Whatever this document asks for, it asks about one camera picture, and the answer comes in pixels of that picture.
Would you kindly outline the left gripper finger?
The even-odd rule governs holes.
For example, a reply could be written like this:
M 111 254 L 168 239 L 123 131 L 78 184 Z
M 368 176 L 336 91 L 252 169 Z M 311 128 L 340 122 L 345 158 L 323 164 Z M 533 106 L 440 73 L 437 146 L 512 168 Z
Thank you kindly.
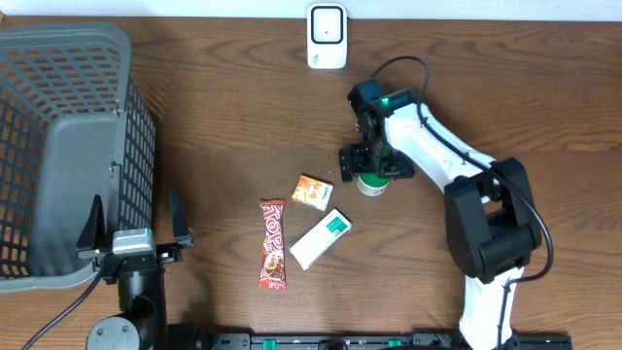
M 173 236 L 178 243 L 190 243 L 190 228 L 175 189 L 170 190 Z
M 90 251 L 105 244 L 105 218 L 101 196 L 93 198 L 86 225 L 77 242 L 78 251 Z

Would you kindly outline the green-lidded jar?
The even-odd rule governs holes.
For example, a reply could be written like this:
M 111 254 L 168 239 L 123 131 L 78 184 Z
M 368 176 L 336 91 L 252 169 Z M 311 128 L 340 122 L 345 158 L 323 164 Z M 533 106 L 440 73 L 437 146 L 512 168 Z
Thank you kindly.
M 367 196 L 382 194 L 390 183 L 390 178 L 380 178 L 376 174 L 360 174 L 357 178 L 358 189 Z

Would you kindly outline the small orange snack box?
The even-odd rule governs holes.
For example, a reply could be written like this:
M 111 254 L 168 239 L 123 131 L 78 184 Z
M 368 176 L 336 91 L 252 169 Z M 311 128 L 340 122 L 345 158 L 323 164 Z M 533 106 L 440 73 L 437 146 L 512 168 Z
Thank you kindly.
M 292 199 L 320 211 L 326 211 L 334 189 L 334 185 L 301 175 L 294 188 Z

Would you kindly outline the red chocolate bar wrapper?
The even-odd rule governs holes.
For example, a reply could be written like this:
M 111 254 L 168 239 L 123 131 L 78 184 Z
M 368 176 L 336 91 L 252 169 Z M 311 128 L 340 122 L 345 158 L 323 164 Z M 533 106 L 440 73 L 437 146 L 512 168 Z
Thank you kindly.
M 259 202 L 264 220 L 263 260 L 259 286 L 264 289 L 287 288 L 283 237 L 284 199 L 263 199 Z

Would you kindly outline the white green-labelled box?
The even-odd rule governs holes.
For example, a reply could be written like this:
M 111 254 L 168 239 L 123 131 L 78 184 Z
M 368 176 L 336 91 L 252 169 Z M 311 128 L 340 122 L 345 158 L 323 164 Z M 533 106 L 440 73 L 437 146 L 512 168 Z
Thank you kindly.
M 306 271 L 352 226 L 341 211 L 332 209 L 295 242 L 290 252 Z

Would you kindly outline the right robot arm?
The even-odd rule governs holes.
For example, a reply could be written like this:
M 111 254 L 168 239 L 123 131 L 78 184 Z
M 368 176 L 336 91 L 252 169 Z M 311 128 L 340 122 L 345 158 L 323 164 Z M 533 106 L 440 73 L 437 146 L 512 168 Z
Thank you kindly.
M 341 178 L 369 196 L 421 171 L 442 191 L 446 241 L 466 277 L 459 331 L 472 349 L 501 349 L 514 280 L 541 243 L 524 166 L 474 150 L 443 126 L 408 89 L 386 93 L 369 78 L 347 99 L 363 140 L 339 151 Z

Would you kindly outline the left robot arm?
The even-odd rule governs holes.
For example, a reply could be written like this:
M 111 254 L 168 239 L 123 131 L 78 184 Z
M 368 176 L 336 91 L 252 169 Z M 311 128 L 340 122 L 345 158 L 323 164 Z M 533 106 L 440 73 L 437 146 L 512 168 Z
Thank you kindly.
M 121 313 L 99 321 L 86 340 L 88 349 L 165 349 L 168 344 L 164 267 L 194 246 L 191 229 L 175 191 L 170 192 L 174 240 L 157 244 L 149 228 L 106 232 L 97 195 L 77 243 L 80 260 L 91 260 L 96 279 L 116 285 Z

